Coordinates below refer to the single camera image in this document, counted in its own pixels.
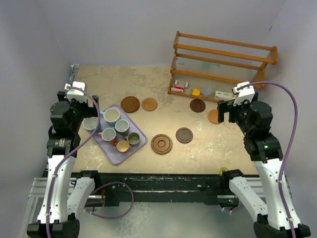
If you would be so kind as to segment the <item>light orange wood coaster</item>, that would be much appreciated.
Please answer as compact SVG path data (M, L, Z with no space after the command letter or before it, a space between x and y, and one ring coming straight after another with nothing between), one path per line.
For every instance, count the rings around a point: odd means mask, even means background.
M209 111L208 119L213 124L219 124L219 122L218 122L218 111L217 110Z

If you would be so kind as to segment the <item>light blue mug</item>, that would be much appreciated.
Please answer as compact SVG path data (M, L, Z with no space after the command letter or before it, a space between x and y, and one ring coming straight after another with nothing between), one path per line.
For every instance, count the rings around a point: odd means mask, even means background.
M91 118L84 118L82 121L82 126L88 132L93 132L97 127L98 124L98 117L91 117Z

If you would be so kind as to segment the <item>dark wood coaster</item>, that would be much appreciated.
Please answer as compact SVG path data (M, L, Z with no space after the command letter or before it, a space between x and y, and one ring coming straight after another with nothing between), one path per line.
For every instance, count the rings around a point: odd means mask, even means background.
M204 101L200 100L200 99L193 99L190 102L190 109L196 113L201 113L205 110L206 105L204 103Z

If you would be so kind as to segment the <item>large blue mug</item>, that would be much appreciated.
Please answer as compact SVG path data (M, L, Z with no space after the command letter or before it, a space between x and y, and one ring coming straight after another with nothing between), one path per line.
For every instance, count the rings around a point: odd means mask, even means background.
M111 107L101 112L106 123L115 127L115 124L121 119L120 111L117 108Z

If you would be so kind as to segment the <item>dark walnut coaster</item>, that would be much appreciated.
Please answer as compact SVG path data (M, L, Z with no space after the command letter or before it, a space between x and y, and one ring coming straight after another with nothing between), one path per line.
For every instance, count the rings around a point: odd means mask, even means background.
M189 143L193 139L193 133L189 128L179 128L176 132L176 139L181 143Z

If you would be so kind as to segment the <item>large brown ringed coaster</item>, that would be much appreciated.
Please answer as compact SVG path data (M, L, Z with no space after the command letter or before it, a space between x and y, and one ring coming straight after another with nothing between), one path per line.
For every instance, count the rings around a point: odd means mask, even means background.
M120 106L126 113L133 113L139 109L140 101L134 96L127 96L122 99Z

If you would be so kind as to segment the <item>large brown grooved coaster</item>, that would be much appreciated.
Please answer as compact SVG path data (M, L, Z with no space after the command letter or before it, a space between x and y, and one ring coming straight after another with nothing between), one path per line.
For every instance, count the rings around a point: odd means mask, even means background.
M172 140L166 134L157 134L151 140L151 148L157 154L167 154L172 149Z

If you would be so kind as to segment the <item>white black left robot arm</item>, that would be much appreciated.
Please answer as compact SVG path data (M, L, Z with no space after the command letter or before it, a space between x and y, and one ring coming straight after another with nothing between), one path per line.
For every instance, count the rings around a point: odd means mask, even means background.
M76 238L79 218L90 194L102 189L98 171L85 172L69 192L77 151L83 146L78 131L85 118L100 118L98 96L82 91L59 91L58 102L50 108L52 125L47 142L48 176L43 203L37 219L27 226L31 238Z

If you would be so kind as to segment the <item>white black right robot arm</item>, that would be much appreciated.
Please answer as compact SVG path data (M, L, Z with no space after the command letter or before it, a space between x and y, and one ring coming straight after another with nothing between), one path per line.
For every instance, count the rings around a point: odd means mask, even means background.
M253 220L258 238L307 238L310 228L296 214L284 174L280 172L283 153L279 140L270 132L271 107L261 101L245 100L234 105L232 100L217 104L218 121L236 123L244 138L244 147L258 171L265 199L248 185L240 170L225 171L220 182L226 194L234 193Z

